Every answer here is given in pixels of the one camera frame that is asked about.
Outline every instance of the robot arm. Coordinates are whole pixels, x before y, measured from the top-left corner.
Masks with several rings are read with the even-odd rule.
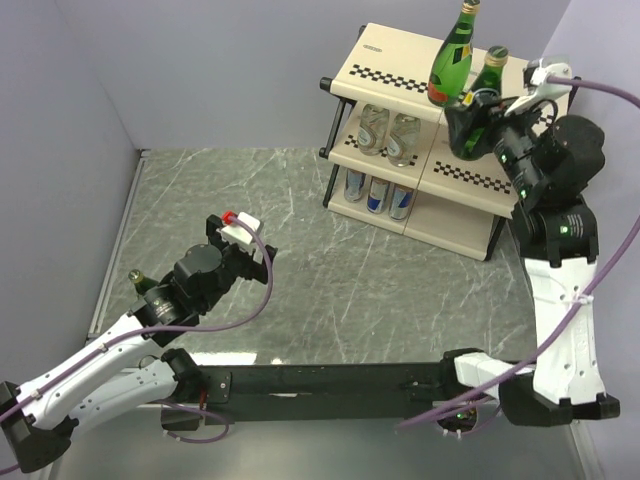
[[[258,233],[259,220],[241,213],[238,219]],[[27,405],[2,422],[2,429],[25,472],[59,458],[89,429],[136,406],[171,396],[180,401],[204,388],[204,379],[182,349],[164,347],[183,332],[153,331],[112,339],[144,327],[193,327],[210,311],[238,277],[267,283],[264,258],[254,260],[255,243],[241,227],[215,215],[207,219],[208,244],[191,247],[157,285],[143,292],[131,309],[103,335],[40,377],[18,386],[0,384],[0,414]],[[266,246],[273,260],[275,248]],[[124,378],[109,381],[142,358],[161,358]],[[64,377],[53,387],[48,383]]]
[[[482,129],[471,158],[493,152],[518,192],[512,219],[531,281],[538,345],[574,303],[582,304],[535,366],[485,392],[500,400],[516,425],[551,426],[620,412],[598,371],[593,298],[581,294],[596,272],[598,238],[595,216],[580,192],[604,166],[604,133],[575,115],[555,121],[540,137],[532,130],[541,114],[539,105],[569,91],[549,84],[548,78],[570,75],[563,58],[536,60],[524,71],[529,95],[504,100],[479,95],[468,108],[445,111],[453,153],[461,156],[467,139]],[[457,380],[468,387],[478,387],[512,367],[479,351],[453,353]]]

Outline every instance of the red label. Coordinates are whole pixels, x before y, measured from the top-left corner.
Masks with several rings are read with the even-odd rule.
[[[429,82],[428,93],[429,93],[429,98],[434,102],[447,103],[449,101],[449,95],[447,95],[446,93],[442,93],[440,90],[438,90],[432,82]]]

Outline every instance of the floor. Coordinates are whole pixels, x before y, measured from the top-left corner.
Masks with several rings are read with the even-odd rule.
[[[246,211],[279,248],[275,291],[252,324],[173,345],[255,363],[437,361],[478,347],[518,359],[535,347],[533,304],[513,239],[478,262],[322,205],[331,165],[316,149],[153,150],[146,159],[100,331],[135,300],[132,268],[162,277],[206,240],[205,219]],[[264,287],[238,282],[203,324],[250,312]]]

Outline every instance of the shelf rack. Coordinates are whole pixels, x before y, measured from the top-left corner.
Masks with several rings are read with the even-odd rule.
[[[443,110],[427,98],[431,65],[441,40],[370,23],[360,28],[358,40],[335,78],[324,77],[320,88],[338,98],[338,108],[320,156],[334,166],[323,205],[329,210],[404,234],[477,260],[491,258],[493,249],[517,200],[511,182],[493,155],[467,162],[449,149]],[[474,49],[469,88],[484,64],[486,51]],[[511,57],[504,68],[504,97],[526,94],[522,70],[527,61]],[[575,91],[557,103],[559,115],[568,110]],[[364,105],[373,103],[390,110],[389,128],[397,113],[421,119],[421,132],[413,163],[395,167],[386,149],[366,156],[357,147],[357,132]],[[340,125],[346,106],[349,118]],[[534,131],[542,133],[552,119],[545,110]],[[368,175],[365,195],[359,202],[344,199],[344,173],[340,167]],[[415,189],[407,219],[397,222],[385,213],[366,208],[369,177]]]

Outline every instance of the red connector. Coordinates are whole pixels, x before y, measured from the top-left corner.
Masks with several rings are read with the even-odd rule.
[[[237,217],[237,215],[229,210],[228,212],[225,212],[225,214],[220,218],[226,225],[231,225],[231,217]]]

